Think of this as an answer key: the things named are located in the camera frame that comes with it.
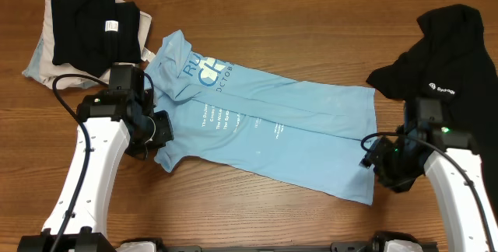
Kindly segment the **light blue printed t-shirt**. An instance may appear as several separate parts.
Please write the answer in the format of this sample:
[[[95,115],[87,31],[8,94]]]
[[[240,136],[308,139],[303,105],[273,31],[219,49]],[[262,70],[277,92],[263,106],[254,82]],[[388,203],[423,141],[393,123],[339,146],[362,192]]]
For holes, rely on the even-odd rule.
[[[163,39],[146,72],[173,139],[166,171],[187,156],[369,205],[374,173],[361,140],[377,130],[374,90],[296,81],[196,53],[181,31]]]

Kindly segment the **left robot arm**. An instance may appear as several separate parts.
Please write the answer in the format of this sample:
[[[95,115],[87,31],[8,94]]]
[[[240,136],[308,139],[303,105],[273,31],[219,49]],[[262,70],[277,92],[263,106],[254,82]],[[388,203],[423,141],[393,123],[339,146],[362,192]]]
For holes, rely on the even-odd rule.
[[[152,78],[137,65],[114,65],[105,88],[69,113],[77,143],[58,202],[41,232],[22,236],[19,251],[113,251],[107,214],[123,155],[147,159],[173,140],[169,115],[154,110]]]

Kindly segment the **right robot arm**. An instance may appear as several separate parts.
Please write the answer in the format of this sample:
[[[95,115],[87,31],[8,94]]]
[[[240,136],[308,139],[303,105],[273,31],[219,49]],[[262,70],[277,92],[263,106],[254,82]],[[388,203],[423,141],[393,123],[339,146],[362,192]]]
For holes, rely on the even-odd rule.
[[[451,251],[495,251],[497,222],[482,180],[473,136],[444,119],[439,100],[405,102],[405,123],[393,132],[365,136],[361,166],[395,193],[426,176],[437,197]]]

